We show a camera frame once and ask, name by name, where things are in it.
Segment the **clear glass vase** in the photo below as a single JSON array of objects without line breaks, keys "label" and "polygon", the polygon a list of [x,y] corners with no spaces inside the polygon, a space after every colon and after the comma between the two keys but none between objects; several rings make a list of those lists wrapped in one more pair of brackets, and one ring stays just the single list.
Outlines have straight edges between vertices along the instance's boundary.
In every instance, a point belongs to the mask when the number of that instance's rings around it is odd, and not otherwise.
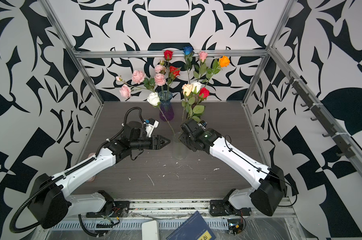
[{"label": "clear glass vase", "polygon": [[180,141],[181,132],[175,133],[172,139],[172,155],[177,160],[183,160],[188,155],[188,148]]}]

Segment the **purple ribbed glass vase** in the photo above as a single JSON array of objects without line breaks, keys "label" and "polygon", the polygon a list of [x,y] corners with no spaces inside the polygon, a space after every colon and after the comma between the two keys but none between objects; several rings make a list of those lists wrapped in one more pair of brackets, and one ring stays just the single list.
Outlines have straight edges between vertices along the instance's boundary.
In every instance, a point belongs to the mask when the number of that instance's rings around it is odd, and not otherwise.
[{"label": "purple ribbed glass vase", "polygon": [[[160,102],[161,102],[161,109],[164,112],[167,119],[169,121],[171,121],[174,118],[174,111],[173,111],[173,107],[171,104],[173,95],[168,90],[161,91],[158,95],[159,95]],[[159,116],[160,116],[161,120],[165,121],[165,119],[161,116],[161,113],[159,113]]]}]

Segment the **pink peony flower stem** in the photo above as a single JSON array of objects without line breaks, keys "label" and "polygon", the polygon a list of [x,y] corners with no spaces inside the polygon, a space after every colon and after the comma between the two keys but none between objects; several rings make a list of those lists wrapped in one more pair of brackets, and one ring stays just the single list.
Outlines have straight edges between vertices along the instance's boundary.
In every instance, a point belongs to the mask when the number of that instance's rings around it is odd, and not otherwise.
[{"label": "pink peony flower stem", "polygon": [[166,73],[167,73],[167,62],[165,60],[161,60],[159,64],[157,64],[154,68],[155,76],[154,76],[154,91],[157,92],[157,88],[160,87],[163,91],[163,87],[165,86]]}]

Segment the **large red rose stem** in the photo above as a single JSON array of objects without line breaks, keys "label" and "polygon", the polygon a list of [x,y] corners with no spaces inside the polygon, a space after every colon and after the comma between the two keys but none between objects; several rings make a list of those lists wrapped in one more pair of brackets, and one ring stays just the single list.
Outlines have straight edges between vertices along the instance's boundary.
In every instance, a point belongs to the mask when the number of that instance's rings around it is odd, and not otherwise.
[{"label": "large red rose stem", "polygon": [[169,74],[168,74],[168,88],[172,85],[174,80],[180,75],[180,68],[176,68],[174,66],[169,66]]}]

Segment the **blue rose stem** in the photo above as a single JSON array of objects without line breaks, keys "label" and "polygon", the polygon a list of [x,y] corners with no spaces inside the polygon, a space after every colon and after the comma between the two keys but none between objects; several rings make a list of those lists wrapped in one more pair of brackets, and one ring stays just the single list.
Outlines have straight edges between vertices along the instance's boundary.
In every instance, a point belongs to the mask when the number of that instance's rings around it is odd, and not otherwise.
[{"label": "blue rose stem", "polygon": [[192,70],[192,60],[194,55],[194,48],[192,46],[184,47],[184,60],[185,60],[185,69],[187,71],[188,83],[191,83],[190,72]]}]

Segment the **small red rose stem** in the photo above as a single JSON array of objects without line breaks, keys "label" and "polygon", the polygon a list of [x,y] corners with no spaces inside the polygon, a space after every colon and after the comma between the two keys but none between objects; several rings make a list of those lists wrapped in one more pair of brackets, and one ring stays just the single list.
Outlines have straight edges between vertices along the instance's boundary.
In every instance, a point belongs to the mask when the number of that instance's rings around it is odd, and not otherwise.
[{"label": "small red rose stem", "polygon": [[171,71],[170,61],[172,60],[173,52],[171,50],[164,51],[165,66],[167,67],[167,90],[170,91],[170,86],[174,81],[173,73]]}]

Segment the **dark maroon glass vase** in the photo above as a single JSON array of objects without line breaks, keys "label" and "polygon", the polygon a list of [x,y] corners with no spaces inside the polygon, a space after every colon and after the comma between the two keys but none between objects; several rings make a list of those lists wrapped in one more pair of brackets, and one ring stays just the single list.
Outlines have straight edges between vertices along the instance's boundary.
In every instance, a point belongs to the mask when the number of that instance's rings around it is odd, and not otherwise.
[{"label": "dark maroon glass vase", "polygon": [[205,106],[203,106],[201,104],[190,105],[189,109],[190,109],[190,111],[189,111],[188,119],[199,120],[205,112]]}]

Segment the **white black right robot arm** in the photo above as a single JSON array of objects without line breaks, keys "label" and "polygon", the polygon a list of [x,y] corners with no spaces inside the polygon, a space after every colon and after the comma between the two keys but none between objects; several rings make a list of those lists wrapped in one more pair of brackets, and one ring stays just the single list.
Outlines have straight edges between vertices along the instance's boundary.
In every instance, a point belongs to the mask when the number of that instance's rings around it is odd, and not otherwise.
[{"label": "white black right robot arm", "polygon": [[221,160],[251,186],[247,189],[233,189],[222,200],[224,214],[239,212],[244,208],[256,208],[266,216],[273,216],[287,193],[284,172],[281,168],[269,167],[250,158],[234,147],[227,137],[214,129],[207,129],[206,122],[191,119],[181,125],[179,140],[188,149],[207,154]]}]

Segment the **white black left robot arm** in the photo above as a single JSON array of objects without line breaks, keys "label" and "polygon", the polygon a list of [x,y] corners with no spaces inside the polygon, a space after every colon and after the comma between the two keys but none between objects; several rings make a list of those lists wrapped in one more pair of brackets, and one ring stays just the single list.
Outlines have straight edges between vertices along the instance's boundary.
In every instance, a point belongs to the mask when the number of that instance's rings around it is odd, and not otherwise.
[{"label": "white black left robot arm", "polygon": [[111,215],[114,200],[105,191],[88,195],[74,195],[73,192],[98,173],[125,158],[134,160],[133,150],[160,150],[170,144],[169,139],[153,135],[152,131],[152,127],[131,122],[123,127],[118,136],[102,144],[88,159],[53,176],[39,176],[32,190],[37,196],[28,204],[37,223],[44,229],[49,229],[73,215]]}]

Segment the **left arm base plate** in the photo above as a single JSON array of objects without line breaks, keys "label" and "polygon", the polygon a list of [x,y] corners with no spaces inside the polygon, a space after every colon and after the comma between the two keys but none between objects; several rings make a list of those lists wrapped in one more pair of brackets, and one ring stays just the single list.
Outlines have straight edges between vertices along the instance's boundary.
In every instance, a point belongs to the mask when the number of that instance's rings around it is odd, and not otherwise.
[{"label": "left arm base plate", "polygon": [[97,213],[86,213],[87,218],[110,218],[123,217],[129,213],[130,201],[107,202],[106,205]]}]

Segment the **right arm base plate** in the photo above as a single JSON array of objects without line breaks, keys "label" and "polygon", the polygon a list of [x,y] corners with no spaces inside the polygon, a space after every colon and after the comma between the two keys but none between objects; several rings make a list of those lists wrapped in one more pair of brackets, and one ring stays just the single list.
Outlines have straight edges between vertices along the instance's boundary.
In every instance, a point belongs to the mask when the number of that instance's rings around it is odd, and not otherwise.
[{"label": "right arm base plate", "polygon": [[213,217],[221,216],[250,216],[251,208],[242,208],[240,210],[236,209],[229,202],[230,195],[236,189],[232,189],[222,200],[210,200],[210,215]]}]

